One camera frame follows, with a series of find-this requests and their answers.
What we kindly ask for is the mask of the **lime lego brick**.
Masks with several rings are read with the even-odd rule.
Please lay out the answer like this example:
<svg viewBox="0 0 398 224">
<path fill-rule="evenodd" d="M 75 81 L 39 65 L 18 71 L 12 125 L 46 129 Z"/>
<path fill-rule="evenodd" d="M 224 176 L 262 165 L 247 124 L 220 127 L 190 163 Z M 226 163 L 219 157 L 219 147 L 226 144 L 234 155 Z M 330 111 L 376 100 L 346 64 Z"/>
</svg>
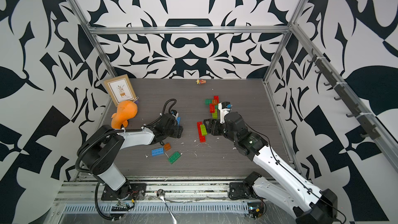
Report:
<svg viewBox="0 0 398 224">
<path fill-rule="evenodd" d="M 212 113 L 212 118 L 213 119 L 218 119 L 218 113 L 217 113 L 216 110 Z"/>
<path fill-rule="evenodd" d="M 201 136 L 206 136 L 207 135 L 207 129 L 204 124 L 200 125 L 200 130 L 201 130 Z"/>
</svg>

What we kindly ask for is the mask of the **red lego brick top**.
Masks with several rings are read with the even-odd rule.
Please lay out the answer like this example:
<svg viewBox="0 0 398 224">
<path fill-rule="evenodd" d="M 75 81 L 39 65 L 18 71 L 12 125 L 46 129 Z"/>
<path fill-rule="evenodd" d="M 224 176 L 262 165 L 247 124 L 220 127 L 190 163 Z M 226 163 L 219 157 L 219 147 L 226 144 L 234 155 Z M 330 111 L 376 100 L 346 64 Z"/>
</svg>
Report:
<svg viewBox="0 0 398 224">
<path fill-rule="evenodd" d="M 201 128 L 201 125 L 202 125 L 203 123 L 200 121 L 200 122 L 197 122 L 197 127 L 198 127 L 198 132 L 199 132 L 199 134 L 201 135 L 202 134 L 202 128 Z"/>
</svg>

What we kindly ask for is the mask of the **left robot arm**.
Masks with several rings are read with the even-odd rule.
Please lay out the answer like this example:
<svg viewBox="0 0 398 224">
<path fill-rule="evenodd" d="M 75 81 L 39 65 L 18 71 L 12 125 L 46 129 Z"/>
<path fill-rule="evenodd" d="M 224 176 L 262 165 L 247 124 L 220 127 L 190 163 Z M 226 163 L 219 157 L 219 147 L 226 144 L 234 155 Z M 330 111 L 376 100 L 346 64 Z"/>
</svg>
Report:
<svg viewBox="0 0 398 224">
<path fill-rule="evenodd" d="M 104 220 L 115 222 L 123 215 L 106 215 L 101 211 L 98 204 L 98 190 L 101 184 L 119 201 L 126 200 L 133 194 L 129 180 L 114 164 L 119 151 L 157 143 L 163 146 L 163 141 L 168 137 L 180 138 L 183 127 L 178 124 L 178 112 L 172 109 L 176 103 L 176 99 L 167 100 L 160 116 L 139 129 L 114 129 L 109 125 L 103 125 L 78 149 L 75 169 L 97 179 L 94 192 L 95 209 Z"/>
</svg>

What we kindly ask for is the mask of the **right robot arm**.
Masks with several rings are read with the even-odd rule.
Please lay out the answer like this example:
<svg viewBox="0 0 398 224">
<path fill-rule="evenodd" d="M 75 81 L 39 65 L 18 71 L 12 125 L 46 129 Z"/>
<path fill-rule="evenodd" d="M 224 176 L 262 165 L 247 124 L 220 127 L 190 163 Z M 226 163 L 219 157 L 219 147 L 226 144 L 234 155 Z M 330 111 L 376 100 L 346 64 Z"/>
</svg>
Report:
<svg viewBox="0 0 398 224">
<path fill-rule="evenodd" d="M 249 127 L 237 112 L 222 120 L 205 119 L 207 132 L 233 142 L 238 152 L 264 169 L 279 184 L 275 185 L 259 173 L 244 180 L 253 197 L 266 199 L 291 215 L 297 224 L 332 224 L 338 221 L 337 195 L 322 190 L 302 177 L 271 146 L 269 138 Z"/>
</svg>

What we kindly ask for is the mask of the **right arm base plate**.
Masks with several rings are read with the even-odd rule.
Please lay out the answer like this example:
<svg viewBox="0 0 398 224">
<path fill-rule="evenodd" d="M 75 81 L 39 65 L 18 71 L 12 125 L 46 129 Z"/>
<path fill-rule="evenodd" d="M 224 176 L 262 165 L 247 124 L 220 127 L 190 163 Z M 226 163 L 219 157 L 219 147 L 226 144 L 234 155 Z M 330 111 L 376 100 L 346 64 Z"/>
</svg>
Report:
<svg viewBox="0 0 398 224">
<path fill-rule="evenodd" d="M 256 199 L 258 196 L 253 189 L 253 184 L 247 182 L 229 183 L 228 197 L 231 200 Z"/>
</svg>

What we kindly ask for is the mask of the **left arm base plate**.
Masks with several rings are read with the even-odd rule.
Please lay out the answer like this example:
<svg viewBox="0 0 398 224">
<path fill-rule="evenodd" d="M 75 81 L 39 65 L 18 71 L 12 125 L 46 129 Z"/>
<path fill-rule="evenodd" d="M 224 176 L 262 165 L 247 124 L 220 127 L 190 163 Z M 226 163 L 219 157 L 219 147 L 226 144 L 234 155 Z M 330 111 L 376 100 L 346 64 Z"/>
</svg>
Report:
<svg viewBox="0 0 398 224">
<path fill-rule="evenodd" d="M 132 183 L 124 184 L 119 190 L 114 191 L 108 185 L 105 185 L 102 190 L 102 201 L 129 201 L 129 200 L 143 200 L 146 195 L 147 184 Z"/>
</svg>

